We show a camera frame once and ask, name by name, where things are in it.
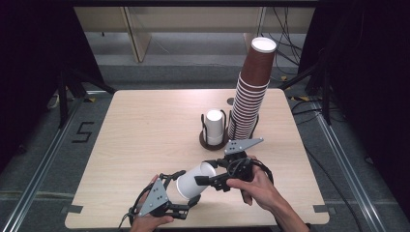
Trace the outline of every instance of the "human hand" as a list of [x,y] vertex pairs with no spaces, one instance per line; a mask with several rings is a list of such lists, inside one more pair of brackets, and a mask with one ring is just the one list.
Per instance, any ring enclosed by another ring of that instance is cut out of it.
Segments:
[[[154,183],[158,179],[158,175],[155,175],[154,178],[151,180],[151,183]],[[141,203],[145,202],[149,192],[146,192],[141,197]],[[144,217],[135,217],[132,222],[132,228],[130,232],[152,232],[158,226],[162,224],[167,224],[169,222],[174,221],[174,218],[171,216],[164,216],[164,217],[153,217],[150,214],[145,215]]]
[[244,182],[239,179],[229,179],[226,183],[235,189],[243,191],[245,203],[252,205],[252,199],[264,210],[274,215],[277,223],[287,232],[309,231],[290,204],[280,195],[266,173],[257,165],[252,167],[253,180]]
[[272,204],[275,199],[280,197],[274,184],[269,180],[266,173],[257,165],[252,168],[253,180],[245,182],[240,179],[229,179],[226,183],[235,189],[243,191],[243,198],[245,203],[252,205],[253,199],[264,210],[272,212]]

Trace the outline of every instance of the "table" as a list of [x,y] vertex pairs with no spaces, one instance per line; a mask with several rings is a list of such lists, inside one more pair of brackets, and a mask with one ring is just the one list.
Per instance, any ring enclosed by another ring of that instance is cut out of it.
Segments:
[[[115,93],[73,199],[80,214],[68,213],[66,226],[114,228],[155,174],[191,170],[204,160],[223,158],[223,149],[209,151],[199,143],[200,116],[210,108],[229,112],[235,89],[137,90]],[[264,141],[247,150],[273,172],[275,185],[303,221],[324,224],[328,213],[315,213],[324,201],[285,95],[267,90],[254,137]],[[218,173],[225,170],[218,168]],[[187,203],[175,182],[167,194],[173,203]],[[244,204],[241,193],[206,188],[186,220],[163,227],[270,226],[273,216],[257,204]]]

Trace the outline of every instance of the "black cable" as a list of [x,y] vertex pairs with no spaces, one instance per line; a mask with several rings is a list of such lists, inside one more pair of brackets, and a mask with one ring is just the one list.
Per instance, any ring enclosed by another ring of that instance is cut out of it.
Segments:
[[288,27],[288,24],[287,24],[287,16],[288,16],[289,8],[284,8],[284,24],[282,24],[282,21],[280,20],[276,9],[273,8],[273,10],[274,10],[275,16],[277,17],[278,22],[279,22],[280,27],[281,27],[281,30],[282,30],[282,34],[280,36],[279,41],[281,42],[281,38],[285,37],[287,39],[287,41],[289,42],[289,44],[290,44],[291,51],[292,51],[293,55],[295,56],[295,58],[298,57],[299,60],[300,60],[301,57],[300,57],[299,53],[296,51],[295,45],[290,40],[289,27]]
[[356,215],[356,213],[354,212],[352,206],[349,204],[349,202],[347,202],[346,197],[343,195],[343,193],[341,193],[340,188],[337,186],[337,184],[335,183],[335,181],[332,179],[332,177],[330,176],[329,172],[326,171],[325,167],[322,165],[322,163],[316,158],[316,156],[313,155],[313,153],[307,148],[307,146],[304,144],[305,150],[307,151],[307,153],[313,158],[313,160],[317,163],[317,165],[322,169],[322,171],[325,173],[326,177],[329,179],[329,181],[332,183],[332,185],[335,187],[337,193],[340,195],[341,199],[344,201],[344,203],[346,204],[347,208],[349,209],[350,213],[352,214],[354,220],[356,221],[356,224],[359,228],[359,231],[363,231],[363,228],[359,222],[359,219]]
[[307,119],[307,120],[304,120],[304,121],[302,121],[302,122],[300,122],[300,123],[297,123],[296,125],[299,126],[299,125],[301,125],[301,124],[303,124],[303,123],[310,122],[311,120],[317,118],[317,116],[318,116],[318,114],[314,115],[314,117],[312,117],[312,118],[310,118],[310,119]]

